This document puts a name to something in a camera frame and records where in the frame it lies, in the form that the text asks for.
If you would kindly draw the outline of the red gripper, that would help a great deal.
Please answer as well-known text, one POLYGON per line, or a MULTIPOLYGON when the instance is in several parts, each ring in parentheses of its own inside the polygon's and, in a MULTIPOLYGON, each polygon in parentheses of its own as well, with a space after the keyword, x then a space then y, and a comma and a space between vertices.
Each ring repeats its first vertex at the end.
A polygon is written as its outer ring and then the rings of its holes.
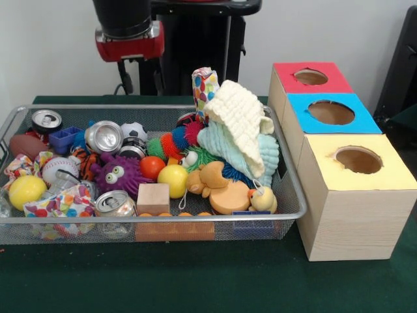
POLYGON ((96 30, 96 47, 101 58, 108 63, 118 62, 118 71, 121 78, 122 88, 126 95, 134 92, 132 80, 126 71, 124 59, 153 59, 154 85, 156 94, 164 94, 164 77, 161 68, 160 58, 164 53, 164 30, 152 29, 144 37, 131 38, 126 40, 112 39, 102 32, 96 30))

